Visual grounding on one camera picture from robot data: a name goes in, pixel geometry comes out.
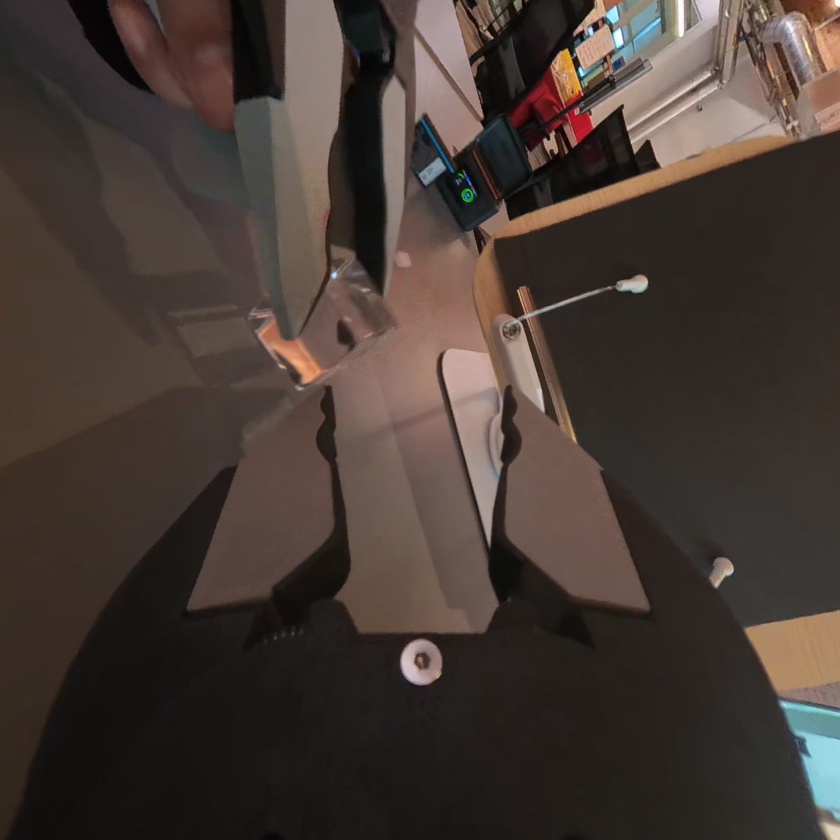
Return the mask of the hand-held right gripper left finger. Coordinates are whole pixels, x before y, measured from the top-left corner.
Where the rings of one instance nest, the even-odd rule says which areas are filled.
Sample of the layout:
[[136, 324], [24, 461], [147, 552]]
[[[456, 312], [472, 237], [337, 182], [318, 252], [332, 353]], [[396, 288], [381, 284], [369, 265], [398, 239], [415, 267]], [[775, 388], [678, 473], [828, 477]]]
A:
[[217, 613], [272, 602], [304, 614], [350, 575], [333, 389], [319, 387], [246, 449], [187, 603]]

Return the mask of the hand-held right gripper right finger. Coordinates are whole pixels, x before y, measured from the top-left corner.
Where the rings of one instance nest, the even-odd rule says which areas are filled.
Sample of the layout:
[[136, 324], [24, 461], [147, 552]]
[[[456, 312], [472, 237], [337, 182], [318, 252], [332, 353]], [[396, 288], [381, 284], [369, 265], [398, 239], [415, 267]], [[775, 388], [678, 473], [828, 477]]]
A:
[[517, 387], [503, 395], [490, 548], [499, 597], [540, 572], [577, 604], [647, 615], [650, 602], [602, 468]]

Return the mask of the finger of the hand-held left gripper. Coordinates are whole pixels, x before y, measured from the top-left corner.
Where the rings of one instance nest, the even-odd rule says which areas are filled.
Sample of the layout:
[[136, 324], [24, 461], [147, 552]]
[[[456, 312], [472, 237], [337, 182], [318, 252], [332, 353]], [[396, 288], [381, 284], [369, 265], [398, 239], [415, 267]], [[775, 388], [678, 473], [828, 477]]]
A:
[[403, 219], [416, 105], [416, 2], [334, 2], [345, 66], [339, 116], [350, 246], [386, 297]]
[[281, 335], [295, 339], [328, 275], [329, 159], [337, 131], [337, 58], [281, 101], [234, 101], [260, 277]]

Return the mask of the clear acrylic cube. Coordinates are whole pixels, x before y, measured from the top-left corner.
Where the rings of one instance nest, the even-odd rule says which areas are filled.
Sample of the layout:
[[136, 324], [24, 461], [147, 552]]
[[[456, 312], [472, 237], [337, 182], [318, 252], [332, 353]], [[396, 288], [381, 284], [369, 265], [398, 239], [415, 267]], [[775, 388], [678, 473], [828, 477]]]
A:
[[396, 325], [356, 254], [339, 247], [331, 249], [329, 275], [295, 339], [281, 335], [268, 296], [250, 311], [247, 322], [299, 392], [323, 385]]

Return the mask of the person's left hand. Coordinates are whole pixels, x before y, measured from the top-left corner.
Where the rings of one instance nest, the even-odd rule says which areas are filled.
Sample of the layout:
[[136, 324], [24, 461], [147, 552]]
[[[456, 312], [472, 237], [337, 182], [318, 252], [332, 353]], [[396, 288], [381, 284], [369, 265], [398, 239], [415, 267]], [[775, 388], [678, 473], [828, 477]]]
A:
[[133, 68], [153, 93], [191, 109], [211, 128], [235, 129], [229, 1], [109, 1]]

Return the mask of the black device with blue edge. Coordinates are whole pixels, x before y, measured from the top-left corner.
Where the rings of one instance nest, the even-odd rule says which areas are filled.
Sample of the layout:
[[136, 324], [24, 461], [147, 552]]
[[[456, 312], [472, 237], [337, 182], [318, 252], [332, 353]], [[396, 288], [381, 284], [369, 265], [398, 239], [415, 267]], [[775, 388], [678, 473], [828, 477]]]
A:
[[423, 189], [444, 175], [455, 173], [454, 163], [429, 116], [424, 113], [415, 123], [411, 172]]

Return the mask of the black power station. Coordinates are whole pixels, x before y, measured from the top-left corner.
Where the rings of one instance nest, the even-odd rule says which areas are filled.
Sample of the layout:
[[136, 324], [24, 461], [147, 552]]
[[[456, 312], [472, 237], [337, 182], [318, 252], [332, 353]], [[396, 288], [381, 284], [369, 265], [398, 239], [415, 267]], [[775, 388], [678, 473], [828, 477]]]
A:
[[437, 189], [464, 233], [495, 216], [532, 173], [527, 149], [504, 113], [457, 153], [453, 168], [441, 176]]

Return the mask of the white monitor stand base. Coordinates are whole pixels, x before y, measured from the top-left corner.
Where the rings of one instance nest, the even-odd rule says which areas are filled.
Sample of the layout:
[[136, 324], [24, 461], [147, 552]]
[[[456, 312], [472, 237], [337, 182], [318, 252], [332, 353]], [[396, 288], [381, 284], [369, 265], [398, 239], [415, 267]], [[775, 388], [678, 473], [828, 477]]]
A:
[[[500, 353], [502, 373], [544, 412], [543, 389], [525, 322], [506, 313], [497, 316], [491, 325], [491, 347]], [[440, 357], [439, 369], [480, 526], [490, 544], [502, 468], [503, 387], [488, 353], [448, 349]]]

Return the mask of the red box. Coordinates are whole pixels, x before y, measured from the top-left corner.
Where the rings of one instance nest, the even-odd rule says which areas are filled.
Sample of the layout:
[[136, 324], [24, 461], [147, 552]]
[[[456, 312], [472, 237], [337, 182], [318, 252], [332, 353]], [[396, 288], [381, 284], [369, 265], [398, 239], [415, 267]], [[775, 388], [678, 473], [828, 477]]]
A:
[[577, 108], [563, 117], [560, 113], [582, 97], [580, 79], [575, 68], [566, 68], [560, 74], [549, 69], [507, 115], [529, 148], [548, 139], [561, 125], [568, 126], [574, 141], [579, 142], [593, 131], [592, 117]]

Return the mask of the black mesh chair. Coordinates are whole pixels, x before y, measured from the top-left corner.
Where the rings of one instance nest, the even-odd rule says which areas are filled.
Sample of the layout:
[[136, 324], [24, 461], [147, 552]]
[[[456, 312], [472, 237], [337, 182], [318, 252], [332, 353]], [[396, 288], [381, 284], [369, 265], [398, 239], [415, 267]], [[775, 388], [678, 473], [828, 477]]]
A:
[[624, 106], [619, 106], [571, 152], [540, 166], [525, 185], [510, 194], [505, 200], [507, 214], [514, 219], [660, 167], [650, 141], [634, 151]]

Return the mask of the dark screen monitor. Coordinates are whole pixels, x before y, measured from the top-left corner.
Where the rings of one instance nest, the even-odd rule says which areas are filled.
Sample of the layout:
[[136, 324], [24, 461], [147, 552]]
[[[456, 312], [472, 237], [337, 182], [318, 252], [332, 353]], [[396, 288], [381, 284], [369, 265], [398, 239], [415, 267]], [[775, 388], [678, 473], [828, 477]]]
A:
[[703, 570], [775, 688], [838, 683], [839, 139], [732, 143], [509, 222], [490, 326], [537, 319], [555, 416]]

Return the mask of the silver ventilation duct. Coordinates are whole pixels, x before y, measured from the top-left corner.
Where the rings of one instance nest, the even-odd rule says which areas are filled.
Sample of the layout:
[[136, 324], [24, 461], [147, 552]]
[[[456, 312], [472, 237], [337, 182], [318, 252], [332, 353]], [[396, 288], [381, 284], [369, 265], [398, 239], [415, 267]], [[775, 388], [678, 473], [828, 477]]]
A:
[[784, 132], [806, 133], [800, 101], [808, 84], [827, 73], [814, 27], [800, 10], [778, 1], [720, 1], [712, 68], [718, 89], [736, 75], [743, 46], [765, 101]]

